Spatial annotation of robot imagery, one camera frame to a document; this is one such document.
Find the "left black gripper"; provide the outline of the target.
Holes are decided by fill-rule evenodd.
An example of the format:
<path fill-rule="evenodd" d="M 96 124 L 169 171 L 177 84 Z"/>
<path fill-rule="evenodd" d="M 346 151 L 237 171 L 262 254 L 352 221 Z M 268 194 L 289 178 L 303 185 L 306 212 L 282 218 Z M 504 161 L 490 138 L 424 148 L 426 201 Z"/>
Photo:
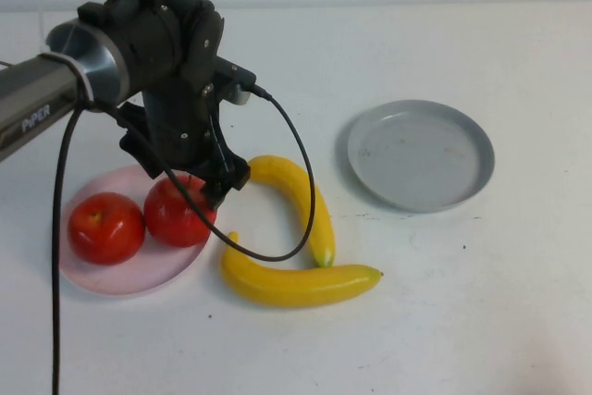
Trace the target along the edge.
<path fill-rule="evenodd" d="M 151 140 L 171 168 L 203 180 L 202 195 L 208 207 L 217 210 L 228 193 L 239 191 L 250 177 L 247 162 L 228 147 L 220 124 L 220 103 L 240 103 L 240 95 L 249 86 L 248 70 L 216 70 L 197 82 L 176 70 L 142 92 L 144 108 L 125 103 L 117 113 L 146 141 Z M 119 147 L 151 179 L 157 178 L 160 166 L 152 152 L 123 128 L 126 133 Z"/>

